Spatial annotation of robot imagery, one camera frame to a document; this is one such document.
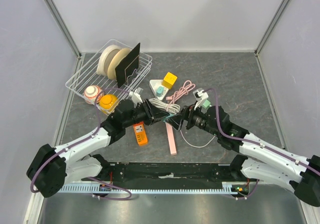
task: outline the gray stone surface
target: gray stone surface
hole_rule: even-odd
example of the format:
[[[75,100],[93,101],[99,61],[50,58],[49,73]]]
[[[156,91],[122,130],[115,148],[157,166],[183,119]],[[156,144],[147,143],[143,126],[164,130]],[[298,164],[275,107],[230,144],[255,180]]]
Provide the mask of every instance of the gray stone surface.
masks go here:
[[[271,109],[253,53],[150,53],[153,57],[152,68],[140,87],[144,89],[143,98],[152,98],[149,80],[162,79],[167,72],[178,76],[169,95],[191,80],[197,87],[216,87],[219,92],[219,104],[230,115],[232,122],[248,129],[260,138],[280,146]],[[85,55],[86,63],[91,54]],[[194,103],[192,93],[178,100],[180,105]],[[75,96],[70,109],[62,143],[72,141],[97,126],[95,109],[84,100]],[[136,162],[219,162],[229,163],[236,153],[226,151],[216,140],[205,148],[193,148],[187,145],[180,133],[175,133],[178,150],[171,156],[164,123],[147,126],[149,140],[147,146],[139,147],[133,128],[127,128],[127,134],[118,142],[100,149],[108,161]],[[211,136],[196,127],[183,133],[193,145],[205,145]]]

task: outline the pink bar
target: pink bar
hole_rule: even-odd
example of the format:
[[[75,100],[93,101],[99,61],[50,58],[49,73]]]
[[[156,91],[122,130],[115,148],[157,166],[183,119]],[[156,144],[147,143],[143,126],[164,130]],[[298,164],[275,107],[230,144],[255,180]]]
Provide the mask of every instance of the pink bar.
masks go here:
[[[170,147],[170,153],[171,153],[171,155],[176,155],[177,154],[177,152],[176,152],[176,143],[175,143],[175,139],[174,139],[174,130],[173,130],[173,128],[172,128],[172,126],[171,125],[169,125],[168,123],[166,123],[166,131],[167,131],[167,134],[168,134],[168,140],[169,140],[169,147]]]

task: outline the reflective metal surface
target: reflective metal surface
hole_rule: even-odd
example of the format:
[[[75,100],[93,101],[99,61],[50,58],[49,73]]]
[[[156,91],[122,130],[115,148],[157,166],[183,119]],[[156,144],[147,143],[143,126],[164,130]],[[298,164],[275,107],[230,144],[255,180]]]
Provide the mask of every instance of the reflective metal surface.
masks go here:
[[[301,209],[292,193],[268,185],[238,201],[209,194],[140,194],[129,201],[99,201],[87,194],[58,193],[45,200],[38,224],[305,224]]]

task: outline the dish rack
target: dish rack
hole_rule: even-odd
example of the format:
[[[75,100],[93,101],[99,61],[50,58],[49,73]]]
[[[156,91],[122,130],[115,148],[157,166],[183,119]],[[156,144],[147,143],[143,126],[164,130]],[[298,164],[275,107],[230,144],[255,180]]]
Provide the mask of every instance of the dish rack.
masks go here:
[[[101,53],[105,50],[106,47],[110,45],[117,45],[122,48],[130,48],[131,47],[117,41],[117,40],[109,40],[90,60],[88,60],[67,82],[66,87],[70,89],[72,92],[77,94],[78,96],[88,100],[94,104],[92,100],[86,98],[83,93],[85,89],[90,85],[98,85],[103,90],[107,88],[117,88],[118,84],[116,80],[110,80],[107,76],[98,75],[96,73],[98,62]],[[145,53],[140,52],[139,56],[139,68],[136,70],[131,77],[128,78],[128,81],[121,86],[121,89],[125,91],[134,91],[141,81],[145,78],[145,76],[149,73],[152,65],[152,57]],[[105,91],[106,94],[113,94],[117,96],[118,100],[115,105],[118,104],[119,101],[123,99],[127,99],[129,94],[120,90],[109,90]],[[110,109],[102,108],[99,104],[96,105],[103,113],[106,115],[111,114],[113,107]]]

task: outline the yellow cube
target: yellow cube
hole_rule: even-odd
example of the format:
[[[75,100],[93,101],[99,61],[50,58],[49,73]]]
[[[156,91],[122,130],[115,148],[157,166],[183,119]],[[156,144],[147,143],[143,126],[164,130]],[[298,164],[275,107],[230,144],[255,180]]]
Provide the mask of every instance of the yellow cube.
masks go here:
[[[175,76],[174,74],[168,72],[164,79],[162,80],[162,85],[165,86],[166,88],[168,89],[171,89],[172,86],[174,85],[174,83],[176,82],[177,80],[177,76]]]

